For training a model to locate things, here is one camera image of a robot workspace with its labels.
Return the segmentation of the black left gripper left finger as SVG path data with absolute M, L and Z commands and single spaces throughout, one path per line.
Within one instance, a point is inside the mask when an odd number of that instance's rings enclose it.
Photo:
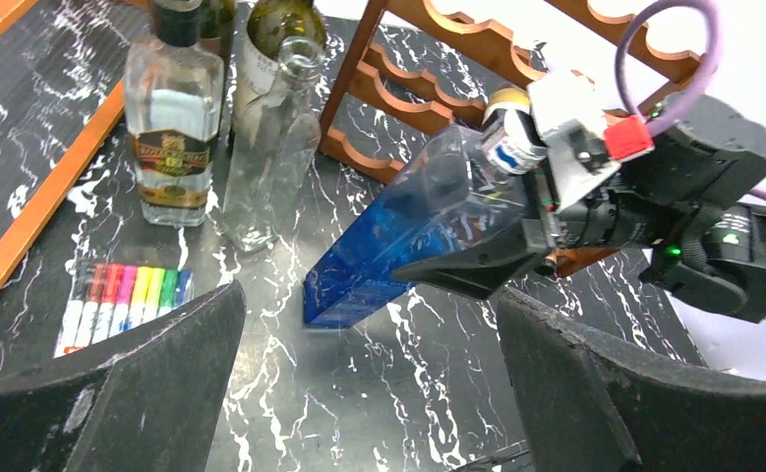
M 231 282 L 0 379 L 0 471 L 202 471 L 246 317 Z

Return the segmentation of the clear glass bottle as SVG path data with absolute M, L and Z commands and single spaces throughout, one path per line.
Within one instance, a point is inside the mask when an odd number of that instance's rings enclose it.
M 303 36 L 285 38 L 270 89 L 235 114 L 220 223 L 242 252 L 275 240 L 295 212 L 321 138 L 311 100 L 324 51 Z

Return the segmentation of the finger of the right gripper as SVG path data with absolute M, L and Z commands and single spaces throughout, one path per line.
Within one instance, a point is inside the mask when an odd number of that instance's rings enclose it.
M 534 270 L 552 251 L 553 224 L 523 218 L 468 249 L 403 265 L 391 278 L 486 300 L 510 279 Z

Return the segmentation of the clear bottle blue label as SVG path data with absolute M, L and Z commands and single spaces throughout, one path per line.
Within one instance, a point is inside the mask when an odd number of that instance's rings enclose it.
M 526 185 L 527 157 L 545 148 L 531 123 L 531 100 L 496 90 L 482 125 L 451 125 L 426 142 L 326 250 L 304 283 L 307 325 L 350 327 L 418 283 L 391 273 L 473 247 L 539 206 Z

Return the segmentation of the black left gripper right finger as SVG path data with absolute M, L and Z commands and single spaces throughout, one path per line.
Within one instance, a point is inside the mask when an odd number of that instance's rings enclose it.
M 501 350 L 539 471 L 766 471 L 766 382 L 693 366 L 512 288 Z

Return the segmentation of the dark green wine bottle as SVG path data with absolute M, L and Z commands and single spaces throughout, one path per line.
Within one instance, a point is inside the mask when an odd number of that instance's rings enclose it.
M 237 88 L 233 113 L 242 112 L 256 97 L 266 93 L 275 78 L 283 40 L 306 37 L 326 45 L 324 17 L 310 0 L 260 0 L 253 6 L 242 29 L 236 56 Z

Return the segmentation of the green wine bottle brown label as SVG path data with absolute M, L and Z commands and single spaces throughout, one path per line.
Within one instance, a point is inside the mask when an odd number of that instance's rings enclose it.
M 200 9 L 200 45 L 229 64 L 237 6 L 234 0 L 203 0 Z

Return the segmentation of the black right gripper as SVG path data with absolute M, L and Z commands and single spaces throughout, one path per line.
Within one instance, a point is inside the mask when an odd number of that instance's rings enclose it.
M 553 250 L 648 248 L 677 242 L 684 232 L 700 240 L 766 177 L 766 128 L 720 99 L 671 93 L 651 121 L 684 101 L 688 109 L 653 138 L 653 151 L 624 163 L 561 213 L 548 156 L 544 171 L 526 179 L 541 206 L 526 218 L 553 224 Z

